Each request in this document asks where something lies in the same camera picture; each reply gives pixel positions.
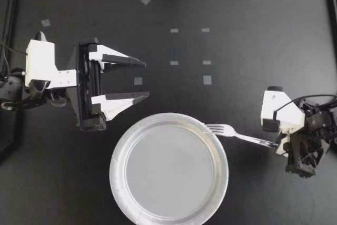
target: paper plate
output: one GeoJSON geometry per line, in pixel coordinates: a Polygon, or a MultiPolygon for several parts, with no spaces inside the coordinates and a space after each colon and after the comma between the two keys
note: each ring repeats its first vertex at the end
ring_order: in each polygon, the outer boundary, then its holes
{"type": "Polygon", "coordinates": [[[203,224],[221,204],[228,183],[226,154],[200,121],[176,113],[149,116],[119,140],[110,185],[135,224],[203,224]]]}

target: white tape piece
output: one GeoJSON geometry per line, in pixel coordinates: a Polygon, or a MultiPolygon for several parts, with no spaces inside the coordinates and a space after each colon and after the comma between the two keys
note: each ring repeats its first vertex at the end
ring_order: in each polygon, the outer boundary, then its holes
{"type": "Polygon", "coordinates": [[[203,76],[204,77],[204,85],[212,84],[212,76],[203,76]]]}
{"type": "Polygon", "coordinates": [[[141,0],[144,5],[148,5],[152,0],[141,0]]]}
{"type": "Polygon", "coordinates": [[[142,77],[135,77],[133,80],[133,85],[143,85],[143,78],[142,77]]]}
{"type": "Polygon", "coordinates": [[[41,23],[42,23],[43,27],[49,27],[49,26],[51,26],[51,21],[48,18],[41,20],[41,23]]]}

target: fork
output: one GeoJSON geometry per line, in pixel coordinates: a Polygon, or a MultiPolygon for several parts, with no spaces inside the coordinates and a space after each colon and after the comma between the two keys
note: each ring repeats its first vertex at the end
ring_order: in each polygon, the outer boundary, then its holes
{"type": "Polygon", "coordinates": [[[249,141],[255,144],[259,144],[270,149],[276,149],[278,145],[274,142],[262,140],[259,138],[238,134],[232,126],[226,124],[207,124],[206,125],[213,134],[222,135],[225,137],[237,137],[241,140],[249,141]]]}

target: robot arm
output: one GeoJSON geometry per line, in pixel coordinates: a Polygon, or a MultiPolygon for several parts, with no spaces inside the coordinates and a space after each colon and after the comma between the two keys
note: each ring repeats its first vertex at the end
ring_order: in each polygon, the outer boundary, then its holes
{"type": "Polygon", "coordinates": [[[337,103],[336,99],[324,105],[307,99],[297,102],[292,102],[279,87],[270,87],[264,92],[261,124],[264,131],[279,133],[276,153],[288,158],[285,170],[308,178],[316,174],[318,164],[337,137],[336,118],[331,111],[337,103]]]}
{"type": "Polygon", "coordinates": [[[26,53],[25,82],[10,76],[0,89],[1,107],[16,111],[43,105],[71,104],[83,131],[106,129],[106,121],[149,96],[149,92],[102,94],[101,74],[121,67],[146,67],[142,61],[100,45],[96,38],[78,41],[66,70],[55,66],[54,43],[42,32],[26,53]],[[29,96],[22,99],[22,86],[29,96]]]}

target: black surface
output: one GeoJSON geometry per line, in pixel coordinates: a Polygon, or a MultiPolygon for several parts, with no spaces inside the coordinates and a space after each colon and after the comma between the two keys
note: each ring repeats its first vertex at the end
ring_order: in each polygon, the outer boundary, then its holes
{"type": "MultiPolygon", "coordinates": [[[[22,144],[0,164],[0,224],[132,224],[113,200],[108,169],[122,134],[154,113],[185,113],[275,138],[261,131],[259,119],[268,86],[281,85],[291,97],[336,92],[326,5],[326,0],[152,0],[146,6],[140,0],[19,0],[16,49],[25,50],[43,30],[56,43],[57,66],[65,69],[72,44],[97,36],[147,63],[145,70],[104,74],[104,93],[151,95],[99,133],[80,132],[70,107],[26,111],[22,144]],[[49,28],[41,25],[46,18],[49,28]],[[211,75],[213,84],[203,85],[203,75],[211,75]],[[138,76],[143,85],[133,86],[138,76]]],[[[24,67],[20,56],[11,61],[24,67]]],[[[285,173],[286,159],[268,149],[221,140],[229,186],[206,224],[335,224],[337,154],[322,161],[317,176],[303,180],[285,173]]]]}

